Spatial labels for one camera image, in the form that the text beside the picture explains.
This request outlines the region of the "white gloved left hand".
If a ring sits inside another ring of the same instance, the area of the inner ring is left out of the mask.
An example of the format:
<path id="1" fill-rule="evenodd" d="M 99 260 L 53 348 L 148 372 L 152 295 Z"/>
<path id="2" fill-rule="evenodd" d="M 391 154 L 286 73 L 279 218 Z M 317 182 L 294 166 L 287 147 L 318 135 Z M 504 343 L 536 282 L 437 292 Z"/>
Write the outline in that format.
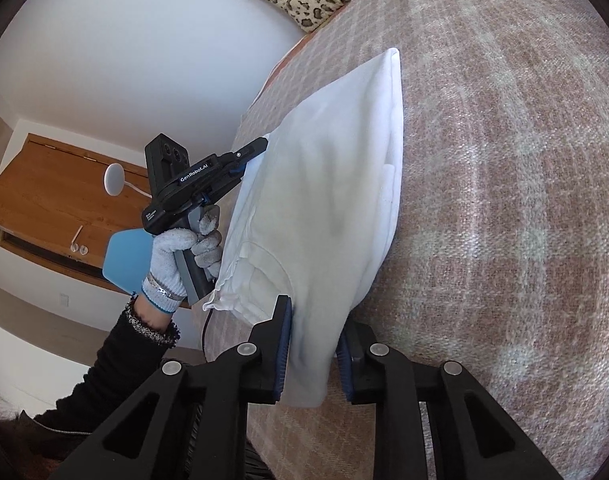
<path id="1" fill-rule="evenodd" d="M 219 221 L 220 207 L 210 205 L 201 209 L 196 231 L 173 228 L 154 237 L 142 292 L 159 311 L 173 314 L 188 296 L 190 279 L 181 275 L 181 257 L 187 256 L 208 282 L 216 281 L 223 252 Z"/>

